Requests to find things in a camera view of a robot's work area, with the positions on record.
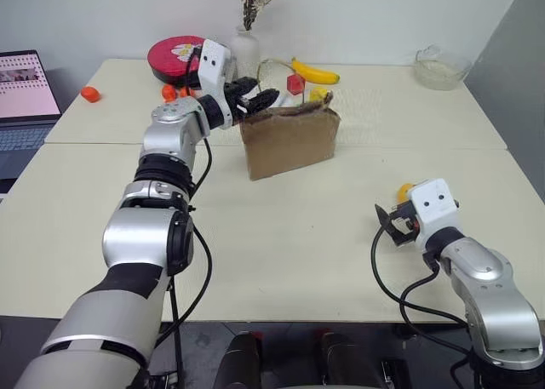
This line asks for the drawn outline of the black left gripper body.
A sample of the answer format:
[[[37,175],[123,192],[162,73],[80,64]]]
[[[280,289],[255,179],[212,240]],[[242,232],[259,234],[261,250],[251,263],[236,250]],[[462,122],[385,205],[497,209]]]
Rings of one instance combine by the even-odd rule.
[[[225,99],[232,114],[233,121],[242,121],[246,115],[246,110],[243,108],[244,95],[235,95],[232,93],[232,82],[226,83],[223,88]]]

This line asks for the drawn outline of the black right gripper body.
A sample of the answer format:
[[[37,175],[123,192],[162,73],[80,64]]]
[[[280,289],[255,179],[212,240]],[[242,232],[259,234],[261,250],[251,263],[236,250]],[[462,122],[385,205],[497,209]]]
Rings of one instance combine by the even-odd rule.
[[[389,215],[390,236],[396,246],[413,243],[420,232],[420,225],[416,218],[416,208],[412,203],[397,205]]]

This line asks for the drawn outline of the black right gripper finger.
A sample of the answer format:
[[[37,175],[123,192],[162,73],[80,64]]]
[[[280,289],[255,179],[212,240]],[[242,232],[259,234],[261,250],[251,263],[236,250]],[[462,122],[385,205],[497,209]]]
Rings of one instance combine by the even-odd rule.
[[[399,235],[399,230],[393,225],[390,214],[378,204],[375,204],[375,210],[381,228],[390,238],[396,238]]]

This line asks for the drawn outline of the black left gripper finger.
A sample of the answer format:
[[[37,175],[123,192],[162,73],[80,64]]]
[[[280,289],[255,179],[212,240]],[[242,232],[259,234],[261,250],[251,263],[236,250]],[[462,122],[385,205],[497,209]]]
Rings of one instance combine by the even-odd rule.
[[[280,92],[277,89],[266,89],[259,92],[256,96],[246,99],[243,108],[246,113],[251,115],[261,112],[274,104],[278,99]]]
[[[232,93],[246,95],[258,85],[258,80],[253,77],[241,77],[232,82]]]

